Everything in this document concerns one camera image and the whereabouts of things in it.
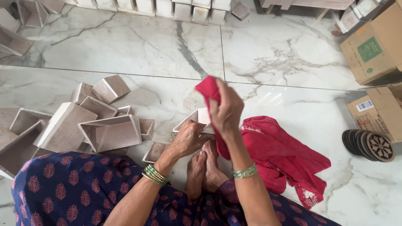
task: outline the round coaster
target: round coaster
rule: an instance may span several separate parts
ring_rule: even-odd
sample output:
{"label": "round coaster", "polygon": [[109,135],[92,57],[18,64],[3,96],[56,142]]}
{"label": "round coaster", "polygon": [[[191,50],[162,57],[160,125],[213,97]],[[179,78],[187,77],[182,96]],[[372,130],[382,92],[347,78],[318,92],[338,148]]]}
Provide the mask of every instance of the round coaster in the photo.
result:
{"label": "round coaster", "polygon": [[391,141],[382,134],[371,132],[365,138],[369,153],[381,162],[391,162],[394,160],[394,148]]}
{"label": "round coaster", "polygon": [[348,139],[347,139],[347,134],[348,134],[348,132],[349,132],[349,130],[345,130],[345,131],[342,133],[342,142],[343,142],[343,145],[345,145],[346,149],[347,149],[350,153],[354,154],[353,151],[352,151],[352,148],[350,147],[350,145],[349,145],[349,143],[348,143]]}
{"label": "round coaster", "polygon": [[375,160],[375,159],[372,159],[368,154],[366,154],[366,152],[364,151],[364,149],[363,149],[363,144],[361,143],[361,137],[362,137],[362,135],[364,135],[365,133],[367,133],[367,132],[365,132],[364,130],[361,132],[361,133],[359,133],[358,135],[357,135],[357,137],[356,137],[356,142],[357,142],[357,146],[359,147],[359,151],[363,154],[363,156],[364,157],[366,157],[366,159],[368,159],[368,160],[370,160],[370,161],[377,161],[377,160]]}
{"label": "round coaster", "polygon": [[360,129],[354,129],[353,131],[350,132],[349,134],[349,143],[351,144],[351,147],[353,151],[356,153],[358,156],[363,156],[363,154],[360,152],[359,147],[357,146],[356,143],[356,134],[361,132]]}
{"label": "round coaster", "polygon": [[351,129],[351,130],[349,130],[349,132],[346,133],[346,138],[347,138],[349,147],[350,147],[351,150],[352,150],[352,154],[358,156],[359,153],[357,152],[357,150],[356,150],[356,148],[354,147],[353,142],[352,142],[353,139],[354,139],[354,134],[356,133],[356,131],[358,131],[358,129]]}
{"label": "round coaster", "polygon": [[374,156],[374,154],[372,152],[370,152],[370,148],[367,143],[367,135],[369,135],[369,134],[370,134],[370,131],[366,131],[366,133],[364,133],[364,135],[361,137],[362,147],[367,155],[369,155],[372,159],[378,161],[378,159]]}

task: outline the red cloth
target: red cloth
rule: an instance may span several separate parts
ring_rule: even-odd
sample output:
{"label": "red cloth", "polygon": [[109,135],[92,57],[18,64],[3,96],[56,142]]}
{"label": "red cloth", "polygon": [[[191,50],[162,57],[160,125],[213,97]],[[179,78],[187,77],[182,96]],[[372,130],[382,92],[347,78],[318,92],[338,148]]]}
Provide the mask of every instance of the red cloth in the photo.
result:
{"label": "red cloth", "polygon": [[314,174],[329,168],[329,159],[287,134],[268,116],[245,119],[240,130],[268,190],[283,193],[286,176],[307,209],[324,200],[326,182]]}
{"label": "red cloth", "polygon": [[[208,75],[202,82],[200,82],[198,85],[195,86],[195,90],[197,90],[204,96],[205,104],[207,105],[208,110],[209,110],[209,99],[210,98],[218,101],[219,105],[221,104],[221,96],[219,94],[218,87],[216,86],[214,77]],[[228,147],[226,146],[221,135],[218,133],[218,131],[216,131],[213,124],[212,124],[212,128],[215,131],[216,147],[217,147],[218,153],[222,157],[229,160],[230,155],[229,155]]]}

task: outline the hand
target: hand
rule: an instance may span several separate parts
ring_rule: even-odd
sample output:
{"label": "hand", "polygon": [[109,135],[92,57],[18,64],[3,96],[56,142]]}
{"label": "hand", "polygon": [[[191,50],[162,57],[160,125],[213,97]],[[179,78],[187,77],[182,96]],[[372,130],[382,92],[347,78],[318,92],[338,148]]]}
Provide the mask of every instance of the hand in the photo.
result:
{"label": "hand", "polygon": [[185,121],[169,149],[171,148],[179,158],[201,149],[206,141],[213,138],[211,134],[199,136],[204,127],[205,124],[196,123],[193,120]]}
{"label": "hand", "polygon": [[216,85],[221,95],[221,105],[216,100],[209,100],[209,113],[215,129],[225,139],[239,132],[240,115],[244,103],[233,88],[216,78]]}

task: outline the blue fabric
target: blue fabric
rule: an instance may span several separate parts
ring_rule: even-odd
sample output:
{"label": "blue fabric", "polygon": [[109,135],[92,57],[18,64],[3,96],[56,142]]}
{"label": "blue fabric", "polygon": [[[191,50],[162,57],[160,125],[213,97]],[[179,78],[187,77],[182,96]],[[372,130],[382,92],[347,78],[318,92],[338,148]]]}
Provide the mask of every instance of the blue fabric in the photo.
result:
{"label": "blue fabric", "polygon": [[[12,184],[16,225],[102,225],[115,205],[142,178],[128,157],[81,154],[44,155],[28,161]],[[270,193],[282,225],[337,225],[281,195]],[[247,225],[234,182],[197,200],[170,185],[156,197],[145,225]]]}

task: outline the bangle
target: bangle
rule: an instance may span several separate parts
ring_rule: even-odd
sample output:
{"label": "bangle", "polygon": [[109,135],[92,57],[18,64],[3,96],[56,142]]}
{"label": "bangle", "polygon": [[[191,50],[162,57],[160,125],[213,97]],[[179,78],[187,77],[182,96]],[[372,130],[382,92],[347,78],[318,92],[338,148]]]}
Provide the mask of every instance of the bangle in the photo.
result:
{"label": "bangle", "polygon": [[161,181],[162,183],[166,184],[169,182],[169,178],[162,176],[152,165],[148,165],[145,167],[144,171],[151,176],[153,179]]}
{"label": "bangle", "polygon": [[148,175],[146,175],[145,173],[141,173],[141,174],[142,174],[144,177],[148,178],[149,180],[151,180],[151,181],[153,181],[153,182],[159,184],[161,187],[163,187],[163,185],[162,185],[161,183],[159,183],[159,182],[157,182],[156,180],[150,178],[150,177],[149,177]]}
{"label": "bangle", "polygon": [[256,174],[258,172],[257,166],[255,165],[255,163],[253,163],[252,166],[250,166],[249,168],[245,169],[245,170],[238,170],[238,171],[233,171],[233,177],[234,178],[247,178],[247,177],[251,177],[252,175]]}

